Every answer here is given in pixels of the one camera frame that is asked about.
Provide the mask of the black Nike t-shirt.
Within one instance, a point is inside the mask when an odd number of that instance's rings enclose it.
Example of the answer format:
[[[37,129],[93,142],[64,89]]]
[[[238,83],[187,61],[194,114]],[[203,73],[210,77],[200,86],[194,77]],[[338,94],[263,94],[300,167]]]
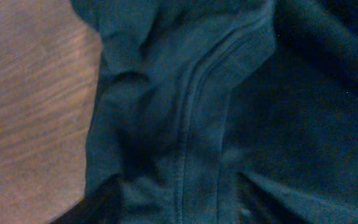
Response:
[[[358,223],[358,1],[72,1],[101,38],[57,223]]]

